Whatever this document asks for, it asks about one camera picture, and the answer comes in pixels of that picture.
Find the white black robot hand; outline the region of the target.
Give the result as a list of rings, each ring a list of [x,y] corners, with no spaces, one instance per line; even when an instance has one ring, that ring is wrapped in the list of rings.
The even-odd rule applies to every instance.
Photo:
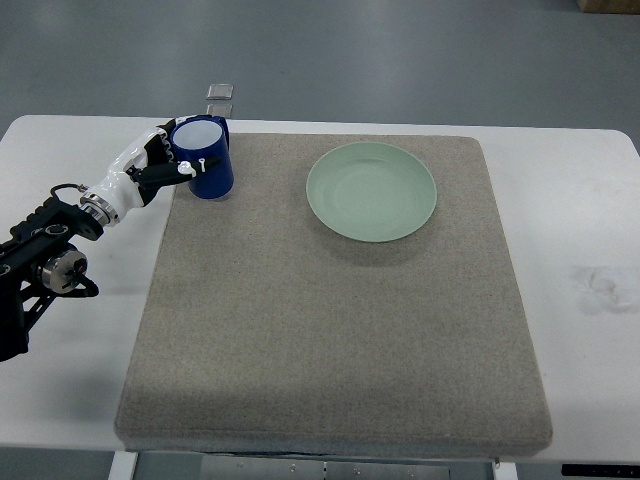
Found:
[[[188,182],[190,176],[186,172],[191,169],[190,164],[179,163],[170,144],[171,132],[179,118],[184,117],[158,125],[138,137],[109,166],[106,177],[83,194],[81,202],[104,211],[109,221],[115,223],[130,210],[148,205],[159,189]]]

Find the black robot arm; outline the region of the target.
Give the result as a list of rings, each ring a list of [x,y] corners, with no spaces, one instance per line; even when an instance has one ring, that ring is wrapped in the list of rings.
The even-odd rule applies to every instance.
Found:
[[[29,334],[57,298],[92,298],[88,260],[70,240],[97,240],[120,220],[116,210],[84,185],[63,183],[1,244],[1,359],[28,352]]]

